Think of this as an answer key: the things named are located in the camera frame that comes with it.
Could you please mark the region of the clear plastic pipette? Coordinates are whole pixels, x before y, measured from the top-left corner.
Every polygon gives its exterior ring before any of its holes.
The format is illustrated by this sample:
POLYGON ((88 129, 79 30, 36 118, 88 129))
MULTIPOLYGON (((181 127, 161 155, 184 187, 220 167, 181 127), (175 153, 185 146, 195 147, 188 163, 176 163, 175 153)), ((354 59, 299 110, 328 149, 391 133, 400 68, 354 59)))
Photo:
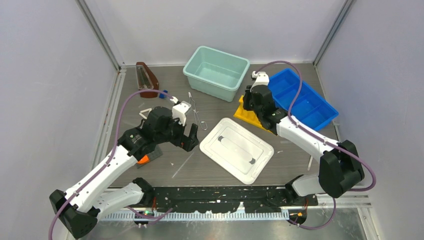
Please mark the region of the clear plastic pipette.
POLYGON ((307 171, 310 171, 313 160, 314 160, 314 158, 312 156, 310 156, 309 161, 308 161, 308 165, 307 165, 307 171))

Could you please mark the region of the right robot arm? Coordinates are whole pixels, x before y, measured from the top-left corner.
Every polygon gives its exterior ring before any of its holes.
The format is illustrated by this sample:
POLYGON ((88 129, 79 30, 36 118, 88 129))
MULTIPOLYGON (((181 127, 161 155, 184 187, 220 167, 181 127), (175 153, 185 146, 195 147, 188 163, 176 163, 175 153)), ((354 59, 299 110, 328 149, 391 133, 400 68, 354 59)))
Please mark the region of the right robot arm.
POLYGON ((328 194, 339 198, 365 178, 362 164, 356 159, 356 146, 345 140, 337 142, 316 132, 276 107, 266 85, 249 85, 243 96, 243 109, 253 112, 260 125, 276 136, 294 143, 319 163, 316 174, 300 175, 285 185, 285 198, 299 205, 307 195, 328 194))

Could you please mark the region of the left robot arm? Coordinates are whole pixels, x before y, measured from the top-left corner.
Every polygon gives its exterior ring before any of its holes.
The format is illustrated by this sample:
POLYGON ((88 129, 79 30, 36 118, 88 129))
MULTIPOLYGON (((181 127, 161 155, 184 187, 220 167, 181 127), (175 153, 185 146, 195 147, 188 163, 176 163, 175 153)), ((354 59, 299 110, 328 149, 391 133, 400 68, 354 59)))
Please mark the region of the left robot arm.
POLYGON ((50 194, 55 216, 74 238, 86 236, 101 218, 124 207, 152 204, 154 189, 141 177, 112 193, 103 192, 126 170, 141 164, 160 144, 171 143, 186 152, 192 151, 199 144, 198 125, 193 123, 189 134, 184 134, 191 109, 187 102, 172 108, 153 108, 139 126, 123 133, 110 153, 88 175, 67 190, 57 189, 50 194))

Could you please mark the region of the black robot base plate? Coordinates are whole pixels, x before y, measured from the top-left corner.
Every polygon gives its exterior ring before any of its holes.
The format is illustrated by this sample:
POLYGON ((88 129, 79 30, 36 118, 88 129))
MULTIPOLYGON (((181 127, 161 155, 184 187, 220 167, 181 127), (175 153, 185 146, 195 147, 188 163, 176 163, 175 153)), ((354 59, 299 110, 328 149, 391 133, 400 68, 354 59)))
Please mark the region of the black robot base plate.
POLYGON ((280 186, 173 186, 153 187, 141 177, 132 183, 145 191, 139 205, 159 212, 213 214, 234 213, 240 205, 248 214, 275 213, 282 207, 302 207, 299 221, 304 223, 307 208, 318 205, 315 195, 297 196, 280 186))

